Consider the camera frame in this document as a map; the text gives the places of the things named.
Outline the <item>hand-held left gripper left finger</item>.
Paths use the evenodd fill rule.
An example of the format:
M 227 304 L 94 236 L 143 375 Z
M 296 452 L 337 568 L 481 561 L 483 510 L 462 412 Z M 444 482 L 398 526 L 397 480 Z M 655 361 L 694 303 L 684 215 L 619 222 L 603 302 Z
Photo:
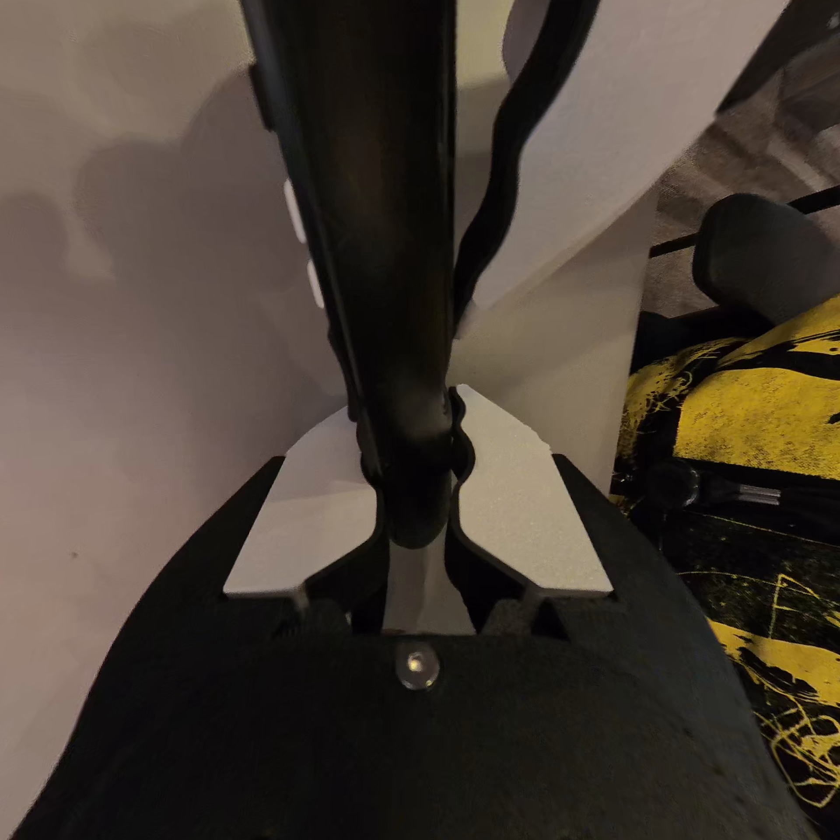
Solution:
M 382 630 L 389 535 L 382 495 L 366 478 L 349 411 L 287 452 L 224 583 L 232 598 L 327 600 L 356 633 Z

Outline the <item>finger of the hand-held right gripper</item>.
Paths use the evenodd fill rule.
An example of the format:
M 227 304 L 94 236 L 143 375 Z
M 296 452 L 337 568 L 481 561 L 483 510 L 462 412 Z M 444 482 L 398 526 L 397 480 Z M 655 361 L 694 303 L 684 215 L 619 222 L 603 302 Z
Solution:
M 500 6 L 507 83 L 489 172 L 460 240 L 456 311 L 474 323 L 575 256 L 711 122 L 787 2 Z

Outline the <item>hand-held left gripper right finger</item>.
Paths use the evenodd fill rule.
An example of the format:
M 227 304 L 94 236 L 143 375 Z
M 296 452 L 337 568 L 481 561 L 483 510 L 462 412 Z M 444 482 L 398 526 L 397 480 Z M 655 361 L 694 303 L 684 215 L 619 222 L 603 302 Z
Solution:
M 455 483 L 446 573 L 477 634 L 500 602 L 526 616 L 554 598 L 610 596 L 610 581 L 551 447 L 472 387 L 449 390 Z

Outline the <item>black remote control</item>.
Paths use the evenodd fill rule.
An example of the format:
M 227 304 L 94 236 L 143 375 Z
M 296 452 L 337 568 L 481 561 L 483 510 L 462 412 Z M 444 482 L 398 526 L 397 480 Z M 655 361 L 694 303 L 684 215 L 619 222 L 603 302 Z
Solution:
M 364 471 L 408 549 L 444 528 L 454 339 L 454 2 L 241 2 Z

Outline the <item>grey desk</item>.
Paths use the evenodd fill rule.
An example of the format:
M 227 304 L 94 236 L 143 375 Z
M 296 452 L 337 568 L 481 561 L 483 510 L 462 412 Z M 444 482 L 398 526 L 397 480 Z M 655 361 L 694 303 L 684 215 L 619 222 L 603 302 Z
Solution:
M 2 838 L 162 565 L 343 404 L 236 2 L 2 2 Z

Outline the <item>yellow black patterned pants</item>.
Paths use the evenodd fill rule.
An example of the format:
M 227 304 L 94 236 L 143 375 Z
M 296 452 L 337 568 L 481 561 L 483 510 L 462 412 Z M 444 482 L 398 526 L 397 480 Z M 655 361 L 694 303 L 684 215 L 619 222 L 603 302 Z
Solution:
M 820 838 L 839 834 L 838 297 L 629 378 L 612 499 L 698 601 L 777 770 Z M 781 505 L 665 510 L 647 472 L 683 459 Z

